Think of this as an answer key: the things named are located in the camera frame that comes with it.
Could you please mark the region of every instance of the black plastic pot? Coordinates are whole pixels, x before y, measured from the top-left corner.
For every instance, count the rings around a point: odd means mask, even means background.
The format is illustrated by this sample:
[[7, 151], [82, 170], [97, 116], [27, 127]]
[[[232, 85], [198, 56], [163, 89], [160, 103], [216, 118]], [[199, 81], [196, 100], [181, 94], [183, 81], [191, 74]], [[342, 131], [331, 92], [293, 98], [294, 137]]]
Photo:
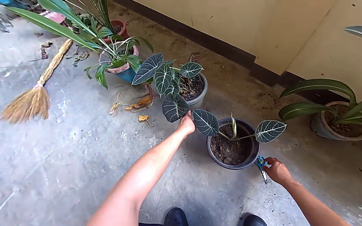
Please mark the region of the black plastic pot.
[[[242, 120], [242, 119], [235, 119], [236, 123], [237, 123], [237, 130], [245, 130], [249, 135], [252, 135], [255, 133], [255, 129], [254, 127], [252, 127], [251, 125], [249, 125], [248, 122]], [[219, 126], [222, 127], [224, 125], [227, 124], [231, 124], [231, 118], [225, 118], [219, 121]], [[244, 169], [246, 167], [249, 167], [250, 165], [252, 165], [255, 160], [258, 158], [259, 156], [259, 151], [261, 149], [261, 145], [258, 141], [256, 141], [255, 136], [246, 138], [246, 139], [251, 139], [251, 147], [250, 150], [247, 150], [248, 152], [250, 152], [249, 156], [247, 157], [247, 159], [238, 164], [238, 165], [228, 165], [225, 164], [223, 162], [220, 162], [213, 154], [211, 148], [210, 148], [210, 140], [212, 137], [208, 136], [206, 138], [206, 147], [208, 148], [208, 152], [210, 154], [210, 156], [213, 158], [213, 160], [219, 164], [219, 166], [224, 167], [226, 169], [231, 169], [231, 170], [239, 170], [239, 169]]]

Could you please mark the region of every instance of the scissors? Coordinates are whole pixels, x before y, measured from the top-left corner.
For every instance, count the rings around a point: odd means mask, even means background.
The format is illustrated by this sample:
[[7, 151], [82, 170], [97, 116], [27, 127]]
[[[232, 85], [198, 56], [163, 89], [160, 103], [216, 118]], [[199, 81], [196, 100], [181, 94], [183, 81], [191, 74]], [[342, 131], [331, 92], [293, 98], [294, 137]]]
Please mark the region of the scissors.
[[256, 160], [255, 160], [255, 164], [259, 166], [259, 169], [261, 170], [262, 173], [262, 177], [264, 178], [264, 182], [267, 185], [268, 184], [268, 180], [266, 179], [266, 173], [264, 172], [264, 170], [262, 169], [262, 166], [264, 166], [266, 164], [265, 162], [265, 157], [263, 156], [259, 156]]

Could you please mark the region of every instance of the broom bristles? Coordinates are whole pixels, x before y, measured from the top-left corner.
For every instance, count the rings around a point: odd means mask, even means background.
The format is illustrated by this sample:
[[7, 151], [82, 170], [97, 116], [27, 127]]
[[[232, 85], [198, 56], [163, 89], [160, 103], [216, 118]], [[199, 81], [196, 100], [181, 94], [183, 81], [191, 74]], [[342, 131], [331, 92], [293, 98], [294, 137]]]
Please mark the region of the broom bristles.
[[1, 113], [1, 120], [11, 124], [26, 122], [40, 114], [43, 119], [48, 118], [50, 101], [47, 91], [41, 84], [17, 96]]

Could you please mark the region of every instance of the dark baseboard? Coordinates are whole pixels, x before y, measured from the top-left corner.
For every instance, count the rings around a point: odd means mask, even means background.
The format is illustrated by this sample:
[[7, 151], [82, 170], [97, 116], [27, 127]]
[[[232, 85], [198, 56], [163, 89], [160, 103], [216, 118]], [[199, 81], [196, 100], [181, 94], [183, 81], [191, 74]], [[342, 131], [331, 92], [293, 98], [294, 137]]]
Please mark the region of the dark baseboard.
[[[284, 72], [281, 76], [276, 73], [255, 64], [255, 56], [245, 52], [242, 49], [239, 49], [235, 46], [232, 46], [224, 41], [221, 41], [217, 38], [214, 38], [208, 34], [200, 32], [190, 26], [187, 26], [181, 22], [178, 22], [168, 16], [165, 16], [157, 11], [154, 11], [151, 8], [148, 8], [142, 4], [134, 2], [133, 0], [115, 0], [116, 3], [128, 8], [134, 12], [139, 13], [140, 15], [153, 20], [154, 22], [172, 30], [173, 32], [188, 38], [195, 43], [217, 53], [225, 58], [234, 61], [248, 69], [250, 69], [250, 75], [259, 81], [265, 83], [269, 86], [274, 86], [280, 84], [281, 86], [287, 88], [290, 85], [294, 85], [299, 81], [304, 80], [303, 78], [290, 73]], [[347, 101], [346, 98], [331, 92], [329, 90], [314, 90], [314, 91], [305, 91], [300, 92], [298, 95], [318, 104], [326, 104], [332, 101]]]

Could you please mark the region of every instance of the broom handle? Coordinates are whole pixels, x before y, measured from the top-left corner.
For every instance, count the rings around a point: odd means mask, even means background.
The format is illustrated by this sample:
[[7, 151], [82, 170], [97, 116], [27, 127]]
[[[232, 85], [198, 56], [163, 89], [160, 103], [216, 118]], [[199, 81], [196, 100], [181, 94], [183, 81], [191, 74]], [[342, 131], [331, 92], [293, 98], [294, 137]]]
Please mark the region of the broom handle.
[[63, 59], [63, 56], [68, 51], [68, 49], [71, 47], [72, 43], [73, 43], [72, 39], [67, 39], [61, 45], [61, 48], [59, 48], [58, 53], [54, 56], [53, 60], [48, 65], [48, 68], [40, 76], [40, 79], [37, 81], [37, 84], [44, 85], [45, 82], [51, 77], [54, 70], [57, 68], [58, 64]]

